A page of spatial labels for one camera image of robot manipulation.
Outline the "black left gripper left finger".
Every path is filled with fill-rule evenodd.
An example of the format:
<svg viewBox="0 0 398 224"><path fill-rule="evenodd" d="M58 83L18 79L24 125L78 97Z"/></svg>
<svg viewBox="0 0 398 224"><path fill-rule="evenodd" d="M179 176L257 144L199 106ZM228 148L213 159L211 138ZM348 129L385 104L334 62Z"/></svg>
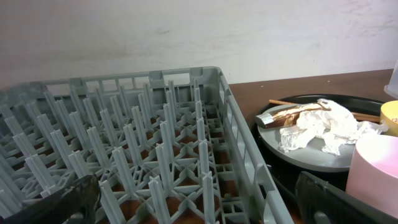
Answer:
<svg viewBox="0 0 398 224"><path fill-rule="evenodd" d="M90 174L1 220L1 223L94 223L99 202L98 178L96 175Z"/></svg>

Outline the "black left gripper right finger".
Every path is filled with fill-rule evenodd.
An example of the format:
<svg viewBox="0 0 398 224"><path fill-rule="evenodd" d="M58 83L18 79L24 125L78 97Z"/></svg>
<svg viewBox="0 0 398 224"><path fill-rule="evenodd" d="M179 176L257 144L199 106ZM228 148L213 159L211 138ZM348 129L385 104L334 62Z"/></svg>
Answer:
<svg viewBox="0 0 398 224"><path fill-rule="evenodd" d="M308 172L301 172L295 197L305 223L397 224L397 218L373 208Z"/></svg>

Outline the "pink cup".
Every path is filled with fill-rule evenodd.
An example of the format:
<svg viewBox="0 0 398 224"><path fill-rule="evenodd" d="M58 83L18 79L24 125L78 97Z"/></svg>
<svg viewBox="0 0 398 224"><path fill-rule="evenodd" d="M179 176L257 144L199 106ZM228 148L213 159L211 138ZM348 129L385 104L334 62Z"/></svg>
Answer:
<svg viewBox="0 0 398 224"><path fill-rule="evenodd" d="M364 135L357 140L346 193L397 217L397 138Z"/></svg>

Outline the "white paper napkin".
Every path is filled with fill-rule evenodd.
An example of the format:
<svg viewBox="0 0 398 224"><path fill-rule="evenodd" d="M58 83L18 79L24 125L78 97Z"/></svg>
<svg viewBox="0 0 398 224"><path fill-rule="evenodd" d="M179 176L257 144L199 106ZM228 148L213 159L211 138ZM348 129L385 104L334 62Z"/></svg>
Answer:
<svg viewBox="0 0 398 224"><path fill-rule="evenodd" d="M325 153L340 155L339 147L355 144L361 137L379 135L389 130L384 123L358 122L345 107L332 100L318 99L319 110L305 110L298 115L293 126L280 129L279 149L283 152L305 148L314 139L322 139Z"/></svg>

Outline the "brown foil wrapper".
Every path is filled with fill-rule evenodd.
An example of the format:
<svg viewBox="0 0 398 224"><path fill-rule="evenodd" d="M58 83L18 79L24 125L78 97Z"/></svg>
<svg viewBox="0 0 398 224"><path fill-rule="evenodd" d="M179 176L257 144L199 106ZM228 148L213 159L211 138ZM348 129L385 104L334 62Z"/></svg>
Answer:
<svg viewBox="0 0 398 224"><path fill-rule="evenodd" d="M296 124L300 114L306 111L330 111L330 109L319 103L294 105L271 112L264 112L257 115L254 121L259 127L264 129L293 126Z"/></svg>

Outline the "yellow bowl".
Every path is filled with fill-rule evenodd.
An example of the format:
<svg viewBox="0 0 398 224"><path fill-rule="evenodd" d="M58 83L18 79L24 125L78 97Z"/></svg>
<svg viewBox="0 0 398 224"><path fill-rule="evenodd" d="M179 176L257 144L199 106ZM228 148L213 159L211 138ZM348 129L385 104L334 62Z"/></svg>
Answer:
<svg viewBox="0 0 398 224"><path fill-rule="evenodd" d="M388 126L386 135L397 137L398 101L388 101L381 106L380 120Z"/></svg>

